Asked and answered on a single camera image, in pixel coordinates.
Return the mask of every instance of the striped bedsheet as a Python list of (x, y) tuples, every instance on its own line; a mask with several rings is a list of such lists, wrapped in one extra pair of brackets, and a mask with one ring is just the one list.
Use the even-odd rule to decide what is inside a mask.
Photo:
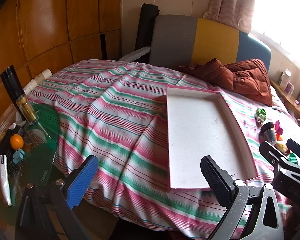
[[(258, 170), (250, 185), (262, 186), (273, 178), (272, 166), (258, 150), (254, 119), (258, 107), (266, 109), (271, 121), (280, 120), (284, 140), (293, 138), (300, 144), (300, 128), (282, 105), (267, 107), (187, 74), (142, 63), (84, 60), (42, 82), (29, 99), (54, 106), (60, 115), (55, 164), (64, 174), (90, 154), (99, 158), (98, 173), (85, 195), (88, 202), (153, 230), (179, 230), (190, 238), (205, 239), (225, 208), (211, 191), (167, 190), (167, 84), (222, 94)], [(284, 216), (289, 206), (276, 195)], [(234, 238), (249, 211), (247, 207)]]

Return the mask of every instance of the blue headboard panel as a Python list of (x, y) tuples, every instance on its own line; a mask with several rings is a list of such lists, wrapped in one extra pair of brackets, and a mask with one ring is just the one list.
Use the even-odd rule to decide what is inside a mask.
[(259, 58), (263, 61), (267, 71), (269, 71), (271, 50), (261, 41), (249, 36), (247, 33), (239, 31), (239, 47), (236, 61)]

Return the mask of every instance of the yellow headboard panel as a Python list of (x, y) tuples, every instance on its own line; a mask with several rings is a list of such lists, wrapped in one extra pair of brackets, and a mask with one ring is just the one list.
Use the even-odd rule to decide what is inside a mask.
[(227, 25), (198, 19), (191, 64), (205, 64), (213, 58), (222, 64), (236, 61), (239, 31)]

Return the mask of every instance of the window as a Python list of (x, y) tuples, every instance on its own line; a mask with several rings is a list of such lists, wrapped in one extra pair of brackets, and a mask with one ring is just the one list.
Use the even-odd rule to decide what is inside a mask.
[(300, 68), (300, 0), (256, 0), (251, 33)]

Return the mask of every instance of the black tube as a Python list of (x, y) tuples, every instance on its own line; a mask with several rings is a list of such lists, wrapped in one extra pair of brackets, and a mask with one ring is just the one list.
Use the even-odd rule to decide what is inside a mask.
[(20, 112), (21, 116), (23, 116), (23, 114), (19, 110), (19, 107), (16, 104), (16, 100), (25, 92), (23, 91), (23, 88), (20, 84), (20, 81), (18, 79), (16, 71), (14, 70), (13, 65), (11, 65), (5, 71), (3, 71), (0, 74), (0, 77), (11, 101), (13, 102), (16, 109)]
[(158, 15), (158, 7), (154, 4), (141, 6), (135, 50), (149, 46), (152, 41), (154, 20)]

